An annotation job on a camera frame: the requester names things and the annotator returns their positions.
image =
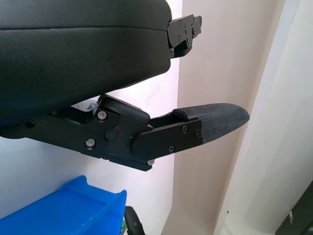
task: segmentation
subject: bolt head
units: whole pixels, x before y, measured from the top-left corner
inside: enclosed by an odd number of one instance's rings
[[[148,164],[148,165],[153,165],[154,163],[155,163],[155,160],[154,160],[154,159],[147,161],[147,164]]]
[[[107,113],[104,112],[104,111],[100,111],[100,112],[98,113],[98,118],[99,118],[100,120],[106,119],[106,118],[107,118]]]
[[[35,122],[33,120],[27,120],[25,122],[25,127],[26,128],[33,128],[35,126]]]
[[[182,126],[181,131],[186,133],[188,131],[188,126]]]
[[[168,152],[169,153],[174,153],[174,151],[175,151],[175,147],[174,146],[171,145],[171,146],[168,147]]]
[[[94,139],[88,139],[88,140],[86,140],[86,146],[87,146],[87,147],[92,148],[92,147],[94,147],[94,145],[95,145]]]
[[[201,130],[196,130],[195,136],[197,138],[201,137]]]

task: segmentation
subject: blue plastic bin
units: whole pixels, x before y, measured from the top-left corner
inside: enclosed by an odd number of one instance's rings
[[[126,191],[112,193],[80,176],[0,220],[0,235],[119,235]]]

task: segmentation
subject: metal bracket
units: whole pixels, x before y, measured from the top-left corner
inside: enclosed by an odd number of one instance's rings
[[[167,36],[172,58],[186,55],[193,39],[201,33],[202,17],[194,15],[175,19],[168,23]]]
[[[143,171],[152,168],[155,158],[202,144],[202,138],[192,134],[201,130],[197,118],[169,113],[150,120],[142,110],[108,95],[97,104],[90,112],[67,107],[1,127],[0,136],[29,138]]]

